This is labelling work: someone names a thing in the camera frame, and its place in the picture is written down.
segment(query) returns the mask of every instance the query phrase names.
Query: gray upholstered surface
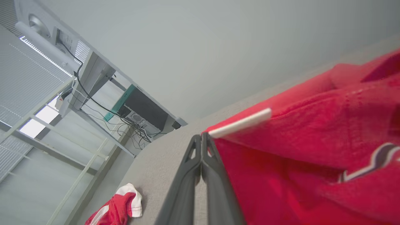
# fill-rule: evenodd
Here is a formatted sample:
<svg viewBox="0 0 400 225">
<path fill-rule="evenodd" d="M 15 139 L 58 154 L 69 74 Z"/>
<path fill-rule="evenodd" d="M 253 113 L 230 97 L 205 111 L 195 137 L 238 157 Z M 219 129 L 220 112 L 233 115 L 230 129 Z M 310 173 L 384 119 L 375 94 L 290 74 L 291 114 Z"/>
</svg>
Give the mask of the gray upholstered surface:
<svg viewBox="0 0 400 225">
<path fill-rule="evenodd" d="M 266 89 L 232 104 L 206 118 L 181 127 L 146 146 L 128 169 L 120 186 L 132 183 L 142 194 L 143 217 L 131 220 L 133 225 L 149 225 L 156 220 L 191 137 L 262 100 L 276 95 L 302 79 Z M 207 224 L 206 184 L 196 186 L 194 224 Z"/>
</svg>

